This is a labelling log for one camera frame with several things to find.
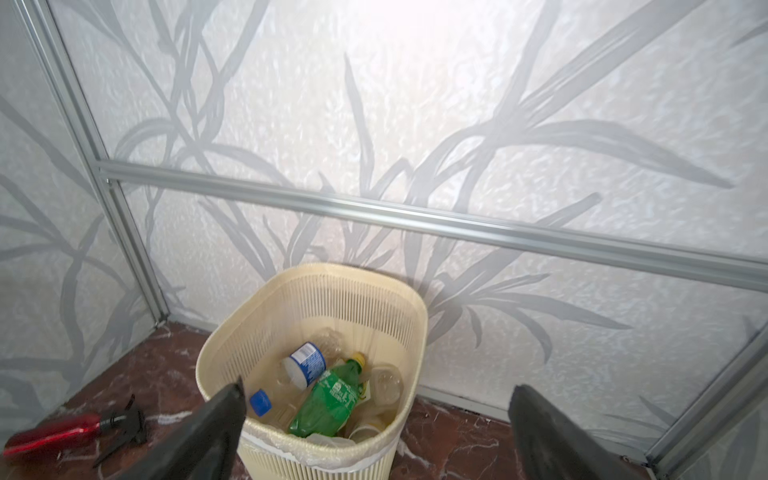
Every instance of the trash can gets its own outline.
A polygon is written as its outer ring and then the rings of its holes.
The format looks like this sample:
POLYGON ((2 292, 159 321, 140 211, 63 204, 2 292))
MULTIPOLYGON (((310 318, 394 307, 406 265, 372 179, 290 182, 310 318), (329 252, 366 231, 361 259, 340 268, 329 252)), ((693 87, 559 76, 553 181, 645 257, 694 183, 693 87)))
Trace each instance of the trash can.
POLYGON ((237 453, 256 480, 384 479, 413 404, 426 346, 427 312, 414 289, 391 277, 331 263, 297 266, 276 275, 208 338, 197 359, 200 393, 208 401, 238 376, 246 394, 260 368, 274 365, 313 332, 331 326, 347 353, 369 364, 400 369, 403 392, 395 420, 381 434, 354 446, 314 445, 249 416, 237 453))

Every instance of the floor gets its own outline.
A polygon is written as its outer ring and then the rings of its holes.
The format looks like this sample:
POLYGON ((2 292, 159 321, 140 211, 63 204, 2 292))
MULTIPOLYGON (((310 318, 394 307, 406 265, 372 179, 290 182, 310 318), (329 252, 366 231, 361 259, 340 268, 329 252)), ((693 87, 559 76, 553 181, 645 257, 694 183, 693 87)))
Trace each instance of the floor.
MULTIPOLYGON (((113 478, 140 459, 203 399, 194 378, 195 362, 208 333, 168 323, 85 386, 53 416, 122 409, 131 394, 144 410, 145 445, 129 446, 92 468, 113 437, 58 459, 13 467, 8 478, 113 478)), ((246 480, 237 459, 232 479, 246 480)), ((451 406, 416 399, 403 429, 391 480, 525 480, 508 424, 451 406)))

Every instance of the barcode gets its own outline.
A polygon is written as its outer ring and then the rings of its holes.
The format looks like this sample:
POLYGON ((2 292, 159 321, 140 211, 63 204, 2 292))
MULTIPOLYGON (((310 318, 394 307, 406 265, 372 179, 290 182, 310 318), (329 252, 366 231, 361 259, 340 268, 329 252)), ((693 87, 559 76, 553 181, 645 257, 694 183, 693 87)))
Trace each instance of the barcode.
POLYGON ((312 343, 305 343, 299 348, 296 352, 293 352, 293 359, 296 360, 299 364, 304 363, 304 361, 312 356, 317 351, 315 346, 312 343))

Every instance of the metal frame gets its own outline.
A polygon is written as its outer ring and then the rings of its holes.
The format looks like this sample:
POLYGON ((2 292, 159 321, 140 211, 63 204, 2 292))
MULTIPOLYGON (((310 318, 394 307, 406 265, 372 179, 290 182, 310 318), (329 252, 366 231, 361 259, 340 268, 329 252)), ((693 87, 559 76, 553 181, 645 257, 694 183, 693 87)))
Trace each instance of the metal frame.
POLYGON ((153 185, 768 293, 768 261, 758 258, 542 227, 531 223, 493 220, 477 215, 122 161, 101 161, 98 166, 99 174, 104 179, 153 185))
MULTIPOLYGON (((765 259, 110 161, 48 2, 15 2, 156 322, 169 311, 125 201, 123 181, 768 293, 765 259)), ((766 396, 767 354, 765 330, 649 450, 647 456, 660 473, 679 475, 766 396)))
POLYGON ((16 7, 88 172, 96 198, 157 325, 167 318, 168 306, 128 209, 122 187, 118 182, 105 181, 98 176, 98 163, 108 158, 107 149, 85 101, 50 6, 46 1, 16 0, 16 7))

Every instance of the yellow bottle cap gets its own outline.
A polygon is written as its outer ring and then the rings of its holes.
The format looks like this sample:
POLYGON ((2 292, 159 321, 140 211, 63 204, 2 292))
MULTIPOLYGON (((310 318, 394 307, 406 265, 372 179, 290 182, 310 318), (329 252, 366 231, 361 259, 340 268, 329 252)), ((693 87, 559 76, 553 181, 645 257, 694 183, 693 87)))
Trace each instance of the yellow bottle cap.
POLYGON ((360 352, 354 352, 349 359, 358 362, 360 364, 361 369, 364 369, 366 367, 366 356, 360 352))

